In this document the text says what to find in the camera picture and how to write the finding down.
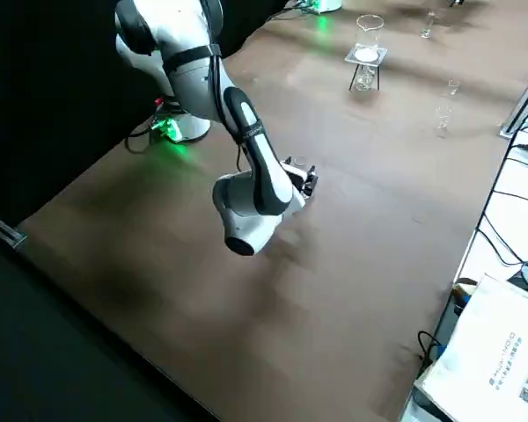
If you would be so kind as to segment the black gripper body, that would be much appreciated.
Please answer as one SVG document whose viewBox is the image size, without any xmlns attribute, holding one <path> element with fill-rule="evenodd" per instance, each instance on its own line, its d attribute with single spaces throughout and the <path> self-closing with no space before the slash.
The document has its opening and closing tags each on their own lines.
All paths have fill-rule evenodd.
<svg viewBox="0 0 528 422">
<path fill-rule="evenodd" d="M 307 186 L 309 175 L 301 169 L 289 169 L 291 183 L 303 196 L 310 196 Z"/>
</svg>

